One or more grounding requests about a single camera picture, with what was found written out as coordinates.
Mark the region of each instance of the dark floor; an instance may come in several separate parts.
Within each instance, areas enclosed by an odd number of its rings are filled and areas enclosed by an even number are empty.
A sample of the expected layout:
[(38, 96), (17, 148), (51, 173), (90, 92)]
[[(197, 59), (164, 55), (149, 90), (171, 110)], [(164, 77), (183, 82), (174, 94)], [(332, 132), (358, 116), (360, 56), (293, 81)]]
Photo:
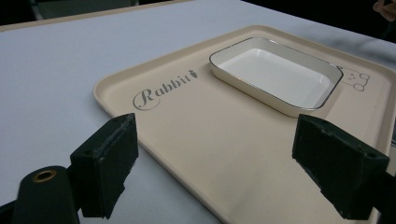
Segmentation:
[(33, 0), (33, 4), (31, 1), (0, 0), (0, 25), (73, 16), (169, 0)]
[(373, 10), (373, 4), (376, 0), (333, 0), (324, 2), (314, 0), (243, 1), (396, 43), (396, 25), (392, 24), (393, 31), (388, 36), (383, 36), (389, 27), (389, 22)]
[[(32, 0), (0, 0), (0, 25), (37, 20)], [(35, 0), (44, 19), (87, 12), (165, 2), (169, 0)], [(389, 23), (373, 11), (376, 0), (319, 2), (314, 0), (242, 0), (290, 15), (396, 43), (396, 22)], [(388, 27), (391, 32), (383, 36)]]

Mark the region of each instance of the white dish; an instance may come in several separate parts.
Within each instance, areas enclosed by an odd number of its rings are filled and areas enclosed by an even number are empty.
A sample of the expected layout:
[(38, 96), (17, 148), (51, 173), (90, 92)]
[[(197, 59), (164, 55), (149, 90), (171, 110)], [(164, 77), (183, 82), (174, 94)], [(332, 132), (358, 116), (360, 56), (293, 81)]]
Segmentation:
[(324, 106), (342, 71), (264, 38), (249, 38), (210, 55), (216, 77), (297, 118)]

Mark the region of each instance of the table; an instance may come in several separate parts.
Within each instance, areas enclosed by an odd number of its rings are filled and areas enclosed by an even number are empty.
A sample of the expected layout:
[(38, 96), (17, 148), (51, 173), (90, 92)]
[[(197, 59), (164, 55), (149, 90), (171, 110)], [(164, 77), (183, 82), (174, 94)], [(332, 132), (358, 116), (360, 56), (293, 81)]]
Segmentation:
[[(0, 27), (0, 204), (30, 172), (69, 155), (109, 120), (95, 102), (102, 77), (252, 24), (339, 49), (396, 71), (396, 45), (239, 0), (175, 1)], [(110, 220), (221, 223), (139, 148)]]

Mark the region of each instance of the beige tray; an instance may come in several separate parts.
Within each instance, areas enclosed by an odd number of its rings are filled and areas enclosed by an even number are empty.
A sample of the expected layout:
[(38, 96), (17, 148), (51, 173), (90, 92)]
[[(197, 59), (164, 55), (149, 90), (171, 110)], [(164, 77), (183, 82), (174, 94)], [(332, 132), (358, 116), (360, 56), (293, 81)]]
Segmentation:
[(112, 117), (134, 112), (141, 146), (225, 223), (375, 223), (375, 210), (370, 221), (343, 220), (292, 159), (297, 119), (214, 77), (210, 54), (249, 37), (269, 38), (340, 66), (339, 96), (313, 115), (389, 153), (396, 74), (265, 26), (105, 77), (94, 96)]

